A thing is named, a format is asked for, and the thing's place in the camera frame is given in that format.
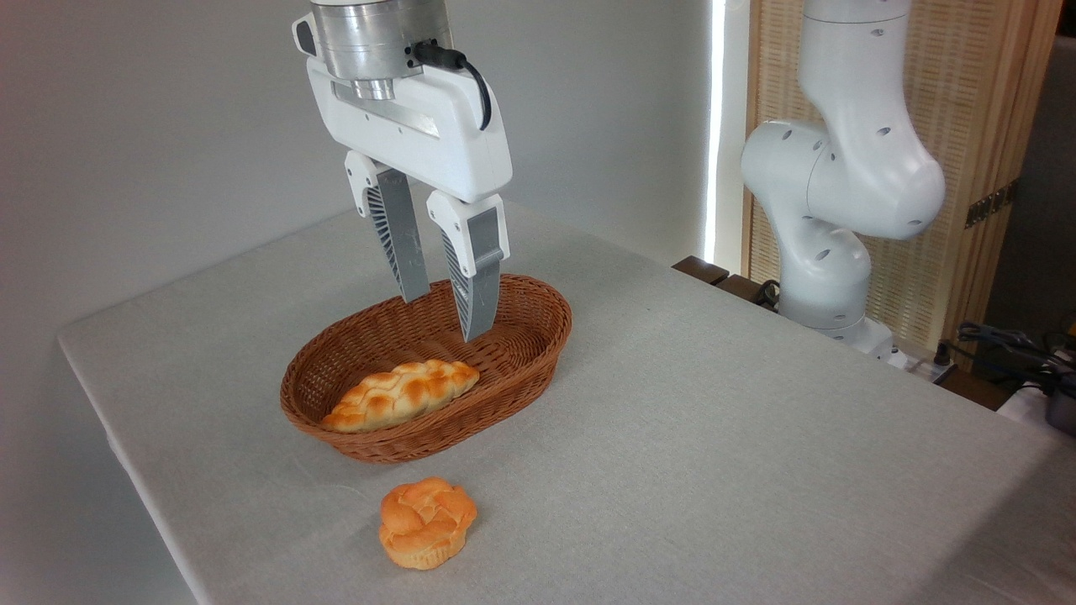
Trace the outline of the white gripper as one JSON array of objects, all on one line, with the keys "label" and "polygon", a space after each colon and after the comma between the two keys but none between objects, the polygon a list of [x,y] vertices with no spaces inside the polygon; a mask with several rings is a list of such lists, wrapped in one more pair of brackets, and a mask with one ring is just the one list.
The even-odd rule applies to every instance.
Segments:
[{"label": "white gripper", "polygon": [[414,56],[417,43],[453,46],[445,13],[308,13],[293,23],[293,41],[328,133],[351,149],[355,207],[372,220],[404,301],[430,291],[411,175],[443,191],[431,192],[427,210],[445,247],[462,339],[487,333],[510,256],[495,192],[514,168],[499,108],[484,113],[472,74]]}]

